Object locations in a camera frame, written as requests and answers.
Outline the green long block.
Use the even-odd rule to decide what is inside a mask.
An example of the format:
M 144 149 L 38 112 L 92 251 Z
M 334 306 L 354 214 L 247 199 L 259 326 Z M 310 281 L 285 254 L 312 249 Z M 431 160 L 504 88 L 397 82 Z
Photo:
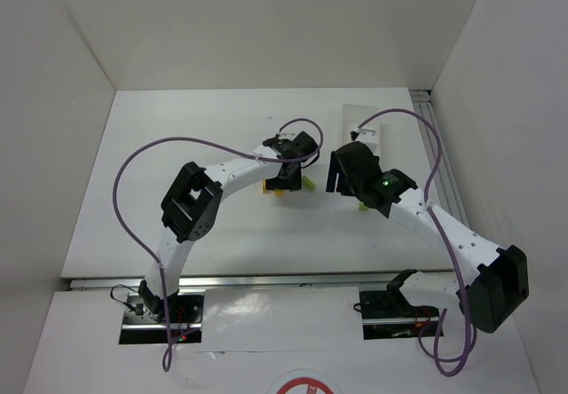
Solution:
M 308 177 L 302 178 L 303 186 L 310 192 L 314 192 L 316 190 L 316 185 L 313 181 L 311 181 Z

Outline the white perforated plastic basket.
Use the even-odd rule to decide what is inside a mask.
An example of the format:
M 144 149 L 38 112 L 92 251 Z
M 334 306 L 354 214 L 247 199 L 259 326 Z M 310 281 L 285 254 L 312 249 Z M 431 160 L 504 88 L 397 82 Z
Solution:
M 377 119 L 367 121 L 378 112 L 376 107 L 344 104 L 340 145 L 350 143 L 351 134 L 354 133 L 356 141 L 366 145 L 375 155 L 381 155 L 381 124 Z

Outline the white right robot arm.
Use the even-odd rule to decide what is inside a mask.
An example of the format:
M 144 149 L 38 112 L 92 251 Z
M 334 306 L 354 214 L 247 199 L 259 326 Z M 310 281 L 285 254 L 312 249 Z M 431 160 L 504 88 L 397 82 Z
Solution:
M 529 296 L 525 253 L 503 248 L 471 231 L 441 209 L 412 178 L 384 171 L 371 149 L 354 141 L 330 155 L 327 191 L 354 196 L 432 248 L 454 256 L 453 273 L 404 270 L 387 286 L 390 307 L 407 313 L 429 306 L 459 309 L 474 328 L 491 334 Z

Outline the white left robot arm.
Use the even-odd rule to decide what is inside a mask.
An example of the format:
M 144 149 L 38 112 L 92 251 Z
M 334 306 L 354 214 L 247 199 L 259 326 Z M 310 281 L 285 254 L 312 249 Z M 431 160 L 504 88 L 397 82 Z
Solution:
M 181 272 L 194 244 L 213 228 L 222 201 L 260 181 L 290 181 L 302 186 L 301 167 L 317 153 L 318 144 L 302 131 L 294 138 L 266 139 L 248 157 L 201 167 L 188 162 L 162 199 L 160 262 L 143 278 L 138 293 L 147 309 L 165 320 L 178 294 Z

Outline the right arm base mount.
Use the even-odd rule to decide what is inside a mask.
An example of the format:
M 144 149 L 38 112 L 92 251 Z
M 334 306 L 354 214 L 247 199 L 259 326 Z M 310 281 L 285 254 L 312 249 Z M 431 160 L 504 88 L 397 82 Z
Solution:
M 352 309 L 362 319 L 365 340 L 432 337 L 438 327 L 438 309 L 404 306 L 397 310 L 388 302 L 386 290 L 360 291 L 359 300 Z

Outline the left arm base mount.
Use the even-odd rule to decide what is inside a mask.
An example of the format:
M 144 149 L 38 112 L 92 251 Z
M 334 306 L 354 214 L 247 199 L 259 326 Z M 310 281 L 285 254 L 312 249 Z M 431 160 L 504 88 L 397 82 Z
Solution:
M 111 288 L 110 298 L 123 307 L 119 337 L 121 345 L 165 344 L 166 321 L 144 304 L 134 288 L 119 284 Z M 200 343 L 204 293 L 182 292 L 170 307 L 170 324 L 176 343 Z

